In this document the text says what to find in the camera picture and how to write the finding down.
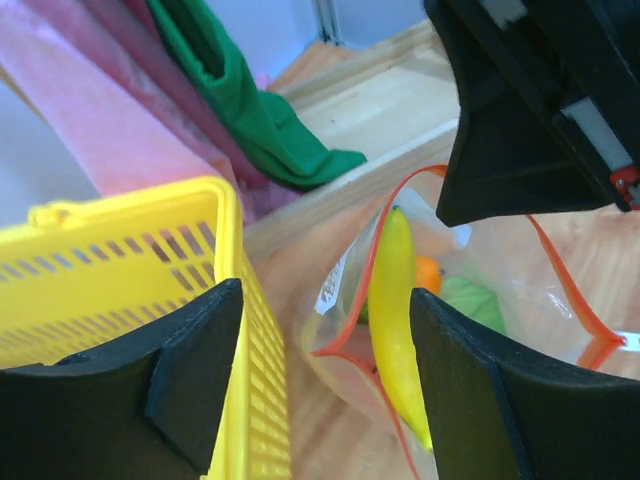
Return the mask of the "green cabbage toy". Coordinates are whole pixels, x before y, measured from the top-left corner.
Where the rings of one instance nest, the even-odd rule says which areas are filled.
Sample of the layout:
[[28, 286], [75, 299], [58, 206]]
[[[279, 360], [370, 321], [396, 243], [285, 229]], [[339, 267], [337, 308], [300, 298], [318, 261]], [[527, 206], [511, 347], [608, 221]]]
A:
[[506, 333], [498, 295], [490, 288], [463, 277], [448, 277], [442, 284], [440, 298], [475, 322]]

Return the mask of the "clear zip top bag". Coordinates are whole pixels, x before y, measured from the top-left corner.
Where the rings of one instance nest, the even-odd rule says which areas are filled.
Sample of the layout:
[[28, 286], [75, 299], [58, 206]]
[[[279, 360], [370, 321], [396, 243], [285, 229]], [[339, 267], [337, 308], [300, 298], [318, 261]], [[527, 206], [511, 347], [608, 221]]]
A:
[[381, 383], [369, 328], [368, 288], [379, 236], [394, 207], [407, 216], [416, 256], [448, 277], [495, 291], [504, 335], [559, 361], [639, 383], [639, 331], [618, 329], [590, 308], [555, 246], [531, 216], [445, 226], [435, 206], [446, 169], [421, 168], [402, 180], [333, 266], [296, 326], [296, 342], [343, 400], [392, 432], [416, 479], [441, 479], [428, 451], [396, 413]]

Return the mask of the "yellow banana toy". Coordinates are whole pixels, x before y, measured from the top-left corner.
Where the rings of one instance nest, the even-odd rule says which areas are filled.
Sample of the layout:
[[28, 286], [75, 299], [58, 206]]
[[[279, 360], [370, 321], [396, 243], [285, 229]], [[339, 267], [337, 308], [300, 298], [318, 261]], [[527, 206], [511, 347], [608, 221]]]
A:
[[423, 447], [433, 449], [410, 325], [416, 253], [404, 212], [389, 210], [368, 288], [369, 328], [381, 383], [396, 413]]

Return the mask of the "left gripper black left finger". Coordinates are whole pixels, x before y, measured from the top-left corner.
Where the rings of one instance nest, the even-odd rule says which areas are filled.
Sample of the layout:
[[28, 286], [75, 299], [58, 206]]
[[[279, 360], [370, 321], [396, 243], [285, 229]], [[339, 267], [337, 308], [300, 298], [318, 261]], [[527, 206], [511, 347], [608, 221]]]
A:
[[1, 373], [5, 479], [197, 479], [216, 446], [243, 311], [227, 279], [51, 365]]

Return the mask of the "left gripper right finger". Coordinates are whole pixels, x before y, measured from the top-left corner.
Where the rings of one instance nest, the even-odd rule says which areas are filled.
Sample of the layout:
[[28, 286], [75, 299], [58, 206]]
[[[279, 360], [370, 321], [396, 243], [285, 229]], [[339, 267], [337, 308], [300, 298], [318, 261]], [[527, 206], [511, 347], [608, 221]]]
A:
[[639, 383], [544, 355], [413, 290], [441, 479], [636, 479]]

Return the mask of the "small orange toy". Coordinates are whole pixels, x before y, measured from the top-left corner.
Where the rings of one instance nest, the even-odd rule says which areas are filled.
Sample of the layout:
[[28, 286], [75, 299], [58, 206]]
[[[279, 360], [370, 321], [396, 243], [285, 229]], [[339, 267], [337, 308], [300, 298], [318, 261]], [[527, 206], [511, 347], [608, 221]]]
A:
[[439, 296], [443, 284], [443, 270], [439, 263], [428, 256], [416, 256], [416, 286]]

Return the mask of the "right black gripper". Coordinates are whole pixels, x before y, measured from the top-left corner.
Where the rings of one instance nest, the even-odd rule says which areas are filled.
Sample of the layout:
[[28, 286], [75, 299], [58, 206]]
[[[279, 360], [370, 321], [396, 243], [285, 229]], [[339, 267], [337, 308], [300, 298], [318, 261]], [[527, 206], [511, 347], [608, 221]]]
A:
[[437, 215], [639, 206], [635, 1], [429, 1], [460, 119]]

